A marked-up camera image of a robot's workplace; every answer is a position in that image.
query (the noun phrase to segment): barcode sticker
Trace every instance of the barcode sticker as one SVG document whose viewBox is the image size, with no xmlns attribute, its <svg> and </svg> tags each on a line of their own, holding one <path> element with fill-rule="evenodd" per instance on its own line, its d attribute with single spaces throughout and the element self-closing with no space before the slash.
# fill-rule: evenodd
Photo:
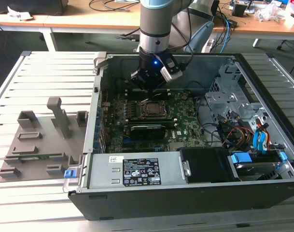
<svg viewBox="0 0 294 232">
<path fill-rule="evenodd" d="M 124 156 L 109 156 L 109 163 L 122 163 Z"/>
</svg>

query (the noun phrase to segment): power supply label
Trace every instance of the power supply label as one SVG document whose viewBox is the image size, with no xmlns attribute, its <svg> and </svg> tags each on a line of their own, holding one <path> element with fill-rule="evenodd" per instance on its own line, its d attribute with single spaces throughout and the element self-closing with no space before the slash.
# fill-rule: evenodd
<svg viewBox="0 0 294 232">
<path fill-rule="evenodd" d="M 161 174 L 157 158 L 123 160 L 123 185 L 125 187 L 160 184 Z"/>
</svg>

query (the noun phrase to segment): gray floor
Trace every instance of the gray floor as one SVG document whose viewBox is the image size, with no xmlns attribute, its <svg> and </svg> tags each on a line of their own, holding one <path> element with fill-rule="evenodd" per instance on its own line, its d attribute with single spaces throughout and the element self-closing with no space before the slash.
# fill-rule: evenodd
<svg viewBox="0 0 294 232">
<path fill-rule="evenodd" d="M 22 50 L 47 51 L 44 41 L 39 39 L 36 32 L 0 32 L 0 86 L 12 69 Z M 115 35 L 92 34 L 90 43 L 84 43 L 82 34 L 55 33 L 59 51 L 109 51 L 132 52 L 138 43 L 116 40 Z M 262 40 L 259 48 L 253 48 L 253 39 L 237 39 L 232 37 L 225 52 L 227 53 L 271 53 L 290 71 L 294 66 L 294 41 L 283 45 L 277 50 L 279 40 Z"/>
</svg>

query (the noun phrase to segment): blue cable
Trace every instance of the blue cable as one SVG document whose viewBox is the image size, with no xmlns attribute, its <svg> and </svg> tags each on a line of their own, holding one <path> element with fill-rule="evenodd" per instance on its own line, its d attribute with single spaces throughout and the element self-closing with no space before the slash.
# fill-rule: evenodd
<svg viewBox="0 0 294 232">
<path fill-rule="evenodd" d="M 223 44 L 223 47 L 220 51 L 220 53 L 223 52 L 224 48 L 226 47 L 226 43 L 227 43 L 227 38 L 228 38 L 228 34 L 229 34 L 229 22 L 227 21 L 226 18 L 222 17 L 222 19 L 224 19 L 226 21 L 226 25 L 227 25 L 227 33 L 226 33 L 226 38 L 225 38 L 225 41 L 224 41 L 224 44 Z"/>
</svg>

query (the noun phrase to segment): blue tab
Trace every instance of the blue tab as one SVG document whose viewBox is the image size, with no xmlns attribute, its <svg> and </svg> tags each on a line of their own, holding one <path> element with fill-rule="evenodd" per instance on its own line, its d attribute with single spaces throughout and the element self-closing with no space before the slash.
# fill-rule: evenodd
<svg viewBox="0 0 294 232">
<path fill-rule="evenodd" d="M 76 178 L 77 171 L 76 170 L 66 170 L 64 172 L 64 178 L 69 179 L 69 178 Z"/>
<path fill-rule="evenodd" d="M 280 152 L 280 153 L 279 153 L 279 156 L 280 156 L 280 158 L 281 158 L 282 161 L 287 160 L 287 155 L 285 154 L 285 152 L 283 152 L 283 151 Z"/>
<path fill-rule="evenodd" d="M 230 156 L 232 158 L 233 163 L 238 163 L 238 159 L 235 155 Z"/>
<path fill-rule="evenodd" d="M 230 156 L 233 163 L 252 163 L 252 159 L 247 152 L 235 153 Z"/>
</svg>

